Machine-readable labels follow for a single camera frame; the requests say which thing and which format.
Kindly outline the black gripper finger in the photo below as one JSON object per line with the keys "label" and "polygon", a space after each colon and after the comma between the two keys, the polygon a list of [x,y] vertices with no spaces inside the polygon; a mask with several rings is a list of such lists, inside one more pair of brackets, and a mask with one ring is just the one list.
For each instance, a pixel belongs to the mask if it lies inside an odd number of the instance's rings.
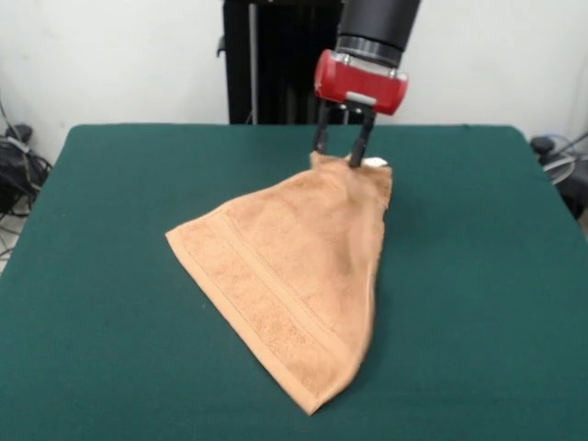
{"label": "black gripper finger", "polygon": [[318,118],[316,131],[312,140],[311,150],[319,154],[325,154],[327,146],[327,128],[330,120],[332,105],[325,100],[322,100],[318,109]]}
{"label": "black gripper finger", "polygon": [[354,141],[348,160],[351,168],[358,168],[361,165],[376,119],[376,113],[372,107],[362,107],[361,110],[363,115],[362,127],[358,137]]}

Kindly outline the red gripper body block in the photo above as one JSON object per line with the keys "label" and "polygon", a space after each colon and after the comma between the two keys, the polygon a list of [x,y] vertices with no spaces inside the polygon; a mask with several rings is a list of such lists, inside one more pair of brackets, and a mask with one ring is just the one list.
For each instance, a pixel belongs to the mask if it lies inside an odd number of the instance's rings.
{"label": "red gripper body block", "polygon": [[377,114],[393,115],[408,88],[408,75],[349,54],[324,50],[314,73],[318,98],[370,107]]}

